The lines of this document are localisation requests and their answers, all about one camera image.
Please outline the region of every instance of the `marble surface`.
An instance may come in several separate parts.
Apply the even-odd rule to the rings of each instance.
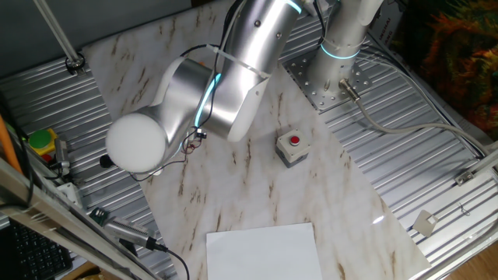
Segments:
[[[212,2],[84,47],[112,119],[151,104],[162,73],[188,48],[219,44],[232,2]],[[207,49],[188,57],[208,67],[214,62],[214,54]]]
[[[85,47],[112,118],[151,103],[164,70],[183,50],[218,43],[231,2]],[[200,50],[190,57],[210,66],[214,56]],[[287,169],[275,154],[275,140],[294,128],[312,149]],[[207,233],[300,222],[313,223],[323,279],[408,279],[430,266],[281,66],[242,141],[209,135],[186,163],[141,185],[165,244],[186,260],[193,279],[207,279]]]
[[[312,147],[287,169],[275,141],[294,128]],[[323,279],[408,279],[430,266],[282,66],[242,141],[209,135],[186,163],[141,185],[194,279],[207,279],[207,233],[300,222],[313,223]]]

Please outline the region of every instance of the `red button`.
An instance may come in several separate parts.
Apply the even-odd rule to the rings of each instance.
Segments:
[[[299,145],[299,137],[293,136],[290,138],[290,145]]]

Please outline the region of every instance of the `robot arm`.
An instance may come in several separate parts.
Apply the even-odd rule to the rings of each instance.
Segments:
[[[355,2],[356,13],[364,10],[361,0],[343,2]],[[302,6],[301,0],[242,1],[220,50],[228,58],[222,71],[214,73],[187,58],[174,61],[153,103],[110,126],[106,146],[113,162],[133,173],[154,172],[177,154],[191,128],[200,124],[228,141],[240,141]],[[366,22],[362,17],[358,13],[356,21]],[[361,31],[363,38],[366,28]],[[215,88],[216,98],[211,100]]]

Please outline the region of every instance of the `small white block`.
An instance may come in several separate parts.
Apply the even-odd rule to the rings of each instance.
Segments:
[[[422,210],[412,228],[423,236],[429,237],[433,234],[437,221],[439,221],[439,219],[435,215],[430,214],[426,210]]]
[[[74,184],[63,184],[58,186],[57,189],[60,190],[62,194],[64,194],[72,203],[83,209],[83,203],[81,202],[81,198],[79,196],[79,190]]]

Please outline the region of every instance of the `metal rod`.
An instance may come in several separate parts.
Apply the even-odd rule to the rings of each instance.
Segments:
[[[24,201],[29,181],[0,158],[0,197]],[[3,213],[17,222],[60,243],[74,253],[101,266],[123,279],[159,280],[136,256],[119,245],[114,238],[75,206],[43,177],[43,188],[33,189],[33,200],[27,210],[4,208]]]
[[[64,31],[62,30],[59,22],[55,19],[54,14],[48,7],[47,2],[45,0],[33,0],[41,15],[44,17],[48,26],[52,30],[55,38],[59,42],[62,47],[62,50],[65,52],[65,55],[69,58],[70,62],[73,66],[77,66],[81,63],[81,58],[76,53],[75,49],[72,47],[68,38],[66,37]]]

